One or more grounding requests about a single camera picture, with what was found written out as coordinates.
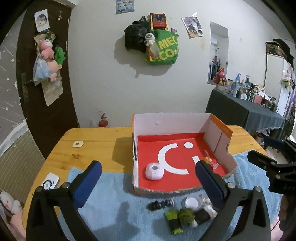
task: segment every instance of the dark gray table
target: dark gray table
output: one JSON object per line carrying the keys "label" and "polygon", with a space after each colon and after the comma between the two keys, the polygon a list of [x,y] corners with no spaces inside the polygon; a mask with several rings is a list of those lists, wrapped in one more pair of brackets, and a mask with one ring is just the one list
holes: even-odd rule
{"label": "dark gray table", "polygon": [[206,113],[212,113],[226,125],[237,125],[245,130],[279,129],[284,117],[263,106],[223,94],[213,89],[207,103]]}

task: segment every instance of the fire extinguisher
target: fire extinguisher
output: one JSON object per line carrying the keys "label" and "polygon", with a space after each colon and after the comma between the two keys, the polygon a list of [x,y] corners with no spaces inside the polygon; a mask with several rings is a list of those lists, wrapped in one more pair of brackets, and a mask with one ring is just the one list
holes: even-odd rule
{"label": "fire extinguisher", "polygon": [[108,126],[108,121],[106,120],[107,119],[107,117],[105,116],[105,114],[106,113],[104,113],[102,116],[101,116],[101,120],[100,120],[100,122],[99,122],[99,124],[98,124],[98,127],[106,127],[106,126]]}

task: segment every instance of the blue towel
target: blue towel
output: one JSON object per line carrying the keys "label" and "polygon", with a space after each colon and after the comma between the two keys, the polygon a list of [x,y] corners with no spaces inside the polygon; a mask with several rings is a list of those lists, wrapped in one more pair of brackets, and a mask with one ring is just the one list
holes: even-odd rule
{"label": "blue towel", "polygon": [[[238,187],[244,189],[253,189],[256,185],[261,186],[266,199],[269,218],[272,222],[279,211],[282,195],[268,190],[269,180],[266,177],[266,172],[249,163],[247,153],[234,155],[238,167],[225,182],[234,182]],[[68,182],[72,182],[82,172],[72,168]],[[206,196],[203,190],[190,195]],[[174,197],[175,208],[180,209],[181,203],[187,196]],[[155,198],[139,197],[133,194],[131,174],[102,173],[85,206],[78,211],[97,239],[104,241],[198,240],[211,224],[211,221],[208,221],[197,228],[183,225],[183,234],[171,235],[168,222],[164,217],[164,213],[168,209],[153,212],[146,209],[146,205],[153,201],[155,201]],[[241,209],[241,207],[238,207],[224,240],[229,239],[233,233]],[[61,213],[59,221],[66,237],[69,240],[75,240]]]}

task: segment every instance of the white cabinet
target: white cabinet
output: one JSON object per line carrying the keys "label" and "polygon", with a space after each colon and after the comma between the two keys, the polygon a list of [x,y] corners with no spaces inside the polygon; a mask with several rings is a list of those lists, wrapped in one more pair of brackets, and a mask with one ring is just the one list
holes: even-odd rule
{"label": "white cabinet", "polygon": [[284,116],[289,99],[289,91],[282,85],[282,80],[292,77],[290,64],[281,56],[267,54],[265,93],[276,98],[277,112]]}

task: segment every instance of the dark brown door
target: dark brown door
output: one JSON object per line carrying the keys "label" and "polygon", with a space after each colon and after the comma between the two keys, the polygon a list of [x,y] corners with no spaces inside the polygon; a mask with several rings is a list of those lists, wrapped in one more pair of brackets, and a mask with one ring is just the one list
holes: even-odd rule
{"label": "dark brown door", "polygon": [[60,70],[63,93],[54,103],[46,106],[41,84],[37,86],[33,83],[26,84],[27,97],[23,93],[23,73],[25,73],[26,80],[32,79],[33,66],[37,56],[33,39],[38,35],[34,13],[44,9],[48,9],[50,31],[56,34],[57,44],[66,52],[67,57],[68,19],[71,15],[71,8],[55,1],[36,0],[28,7],[20,29],[16,73],[20,101],[28,127],[41,153],[47,158],[63,134],[71,128],[78,127],[78,122],[71,94],[67,58]]}

